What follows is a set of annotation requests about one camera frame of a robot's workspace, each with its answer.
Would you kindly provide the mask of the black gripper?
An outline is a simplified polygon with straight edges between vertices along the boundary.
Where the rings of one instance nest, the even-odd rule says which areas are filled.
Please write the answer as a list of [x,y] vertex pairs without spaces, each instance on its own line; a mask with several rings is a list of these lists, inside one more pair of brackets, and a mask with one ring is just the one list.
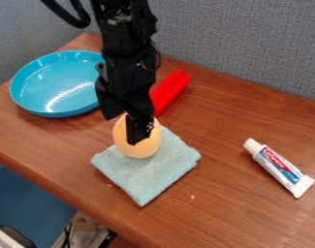
[[159,66],[154,50],[122,58],[103,56],[104,63],[96,64],[95,90],[97,107],[106,120],[124,111],[127,144],[135,145],[150,138],[154,129],[152,104],[148,89],[155,82]]

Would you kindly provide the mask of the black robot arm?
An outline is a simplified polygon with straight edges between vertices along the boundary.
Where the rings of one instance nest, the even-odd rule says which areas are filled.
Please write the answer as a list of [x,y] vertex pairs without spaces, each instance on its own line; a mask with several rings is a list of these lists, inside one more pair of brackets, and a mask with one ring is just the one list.
[[156,17],[147,0],[91,0],[101,37],[95,91],[103,117],[124,116],[126,142],[150,137],[154,106],[148,96],[160,66],[151,36]]

